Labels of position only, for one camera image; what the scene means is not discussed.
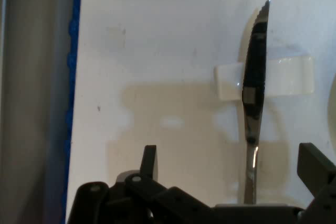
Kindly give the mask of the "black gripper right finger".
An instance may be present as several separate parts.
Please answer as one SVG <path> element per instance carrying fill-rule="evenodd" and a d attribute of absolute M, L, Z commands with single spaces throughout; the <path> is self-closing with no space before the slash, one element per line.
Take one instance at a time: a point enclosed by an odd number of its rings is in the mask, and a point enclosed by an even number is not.
<path fill-rule="evenodd" d="M 299 145 L 297 174 L 313 196 L 299 223 L 335 223 L 335 165 L 312 143 Z"/>

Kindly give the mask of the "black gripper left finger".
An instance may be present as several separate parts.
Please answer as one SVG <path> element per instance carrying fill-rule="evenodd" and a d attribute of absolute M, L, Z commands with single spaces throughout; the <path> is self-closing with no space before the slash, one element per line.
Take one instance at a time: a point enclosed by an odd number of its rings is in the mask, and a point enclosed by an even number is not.
<path fill-rule="evenodd" d="M 144 148 L 139 171 L 109 187 L 89 182 L 76 192 L 68 223 L 212 223 L 213 210 L 177 187 L 155 181 L 156 146 Z"/>

